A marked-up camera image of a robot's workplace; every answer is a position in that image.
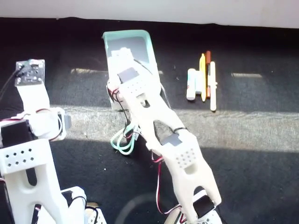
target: pen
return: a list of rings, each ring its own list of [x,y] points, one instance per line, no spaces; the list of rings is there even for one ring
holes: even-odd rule
[[[203,102],[206,100],[206,57],[205,54],[201,54],[199,60],[199,70],[202,72],[202,90],[201,90],[201,99]]]

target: white plastic frame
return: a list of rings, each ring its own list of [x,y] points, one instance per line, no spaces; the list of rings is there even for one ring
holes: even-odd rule
[[[214,205],[221,203],[221,196],[213,173],[204,160],[196,137],[186,129],[177,131],[181,144],[162,146],[155,136],[154,121],[159,120],[168,125],[172,130],[185,127],[176,113],[171,110],[159,94],[152,91],[157,81],[150,76],[143,76],[143,95],[150,107],[143,107],[137,99],[134,89],[128,83],[121,84],[120,94],[128,105],[132,116],[137,120],[142,134],[147,141],[148,150],[162,156],[171,173],[174,193],[182,206],[181,210],[186,215],[189,223],[198,220],[193,208],[193,194],[198,186],[202,186]]]
[[[26,169],[35,168],[37,185],[29,184]],[[31,223],[35,204],[44,206],[56,224],[68,224],[68,206],[60,193],[49,141],[38,139],[0,150],[4,176],[16,224]]]

